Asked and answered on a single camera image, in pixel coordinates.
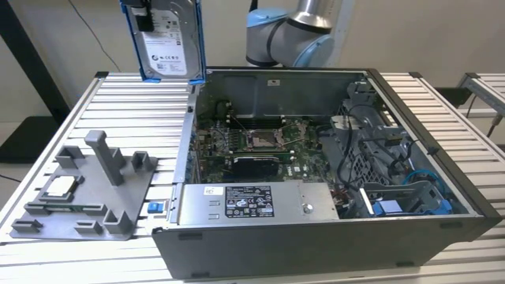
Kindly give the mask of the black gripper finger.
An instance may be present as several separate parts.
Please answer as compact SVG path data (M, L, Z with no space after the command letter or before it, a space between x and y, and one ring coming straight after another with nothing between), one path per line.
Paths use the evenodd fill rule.
M153 21L150 13L150 1L140 0L133 6L133 16L138 31L153 31Z

